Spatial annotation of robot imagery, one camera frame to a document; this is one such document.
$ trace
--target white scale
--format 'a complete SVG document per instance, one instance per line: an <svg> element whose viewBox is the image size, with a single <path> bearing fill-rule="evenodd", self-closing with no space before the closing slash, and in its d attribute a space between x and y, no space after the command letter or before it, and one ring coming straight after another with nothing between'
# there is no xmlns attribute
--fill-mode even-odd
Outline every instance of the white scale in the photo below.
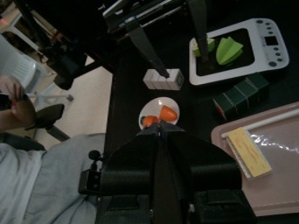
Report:
<svg viewBox="0 0 299 224"><path fill-rule="evenodd" d="M209 38L218 40L214 52L217 52L221 37L233 37L243 45L243 53L227 66L221 66L217 63L217 56L215 59L210 57L210 64L202 66L202 58L194 56L191 42L190 81L195 86L225 81L255 72L281 69L290 62L282 33L277 23L269 18L253 18L209 32L207 35Z"/></svg>

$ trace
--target floor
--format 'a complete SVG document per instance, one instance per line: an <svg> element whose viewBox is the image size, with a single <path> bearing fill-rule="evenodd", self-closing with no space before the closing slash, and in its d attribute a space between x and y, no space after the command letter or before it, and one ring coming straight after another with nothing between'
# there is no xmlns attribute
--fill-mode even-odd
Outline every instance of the floor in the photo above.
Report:
<svg viewBox="0 0 299 224"><path fill-rule="evenodd" d="M53 84L54 77L55 75L46 77L42 89ZM69 101L67 98L51 99L51 104L63 103L66 105L63 117L55 126L70 137L79 134L106 133L111 81L113 74L99 67L74 81L69 91L57 86L47 92L51 95L73 95L74 97L73 101ZM47 150L59 143L46 129L37 130L34 139L45 145Z"/></svg>

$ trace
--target black chair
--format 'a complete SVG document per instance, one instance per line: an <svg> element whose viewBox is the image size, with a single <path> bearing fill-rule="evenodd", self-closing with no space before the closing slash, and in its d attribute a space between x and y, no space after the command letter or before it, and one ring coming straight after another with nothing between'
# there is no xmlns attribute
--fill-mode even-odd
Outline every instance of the black chair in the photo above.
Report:
<svg viewBox="0 0 299 224"><path fill-rule="evenodd" d="M53 135L59 141L66 141L70 139L70 136L62 132L61 129L54 125L58 120L62 119L65 111L63 104L51 105L47 108L43 108L37 112L37 123L33 127L27 128L26 130L33 129L46 129L49 134ZM46 151L45 146L34 141L31 138L18 136L12 133L0 133L0 143L6 143L12 145L16 149L22 149L26 151L35 150L35 151Z"/></svg>
<svg viewBox="0 0 299 224"><path fill-rule="evenodd" d="M47 133L53 135L59 141L66 141L70 139L70 136L54 125L58 120L62 119L65 111L65 105L55 104L47 108L43 108L37 112L37 123L33 127L27 128L26 130L33 129L46 129Z"/></svg>

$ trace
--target yellow block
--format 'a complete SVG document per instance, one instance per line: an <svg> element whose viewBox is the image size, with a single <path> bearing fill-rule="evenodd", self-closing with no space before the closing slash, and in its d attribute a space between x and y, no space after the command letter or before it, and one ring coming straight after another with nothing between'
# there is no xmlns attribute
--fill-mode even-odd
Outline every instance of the yellow block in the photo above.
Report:
<svg viewBox="0 0 299 224"><path fill-rule="evenodd" d="M243 165L247 167L253 178L271 172L271 166L257 147L249 132L243 128L238 128L229 133L229 140L234 145Z"/></svg>

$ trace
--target office chair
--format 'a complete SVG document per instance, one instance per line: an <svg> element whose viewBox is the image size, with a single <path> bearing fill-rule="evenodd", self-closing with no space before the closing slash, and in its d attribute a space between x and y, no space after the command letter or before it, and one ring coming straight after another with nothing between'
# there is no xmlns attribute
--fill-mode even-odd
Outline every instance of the office chair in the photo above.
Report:
<svg viewBox="0 0 299 224"><path fill-rule="evenodd" d="M53 135L59 141L63 142L69 140L70 136L55 126L57 121L62 118L63 110L63 104L51 105L50 107L39 110L37 112L37 123L33 127L26 128L26 130L46 129L47 133ZM0 133L0 143L10 144L16 149L27 151L46 151L43 145L35 142L31 138L18 136L16 134L8 132Z"/></svg>
<svg viewBox="0 0 299 224"><path fill-rule="evenodd" d="M30 56L21 53L19 50L10 44L6 37L0 35L0 75L12 75L23 84L25 91L31 98L35 98L35 106L43 108L51 98L67 98L74 100L70 94L46 94L46 90L37 93L43 78L49 72L45 66L38 63Z"/></svg>
<svg viewBox="0 0 299 224"><path fill-rule="evenodd" d="M47 108L43 108L37 112L35 125L26 130L46 129L47 133L54 136L59 141L66 141L70 136L55 126L58 120L62 119L65 105L55 104Z"/></svg>

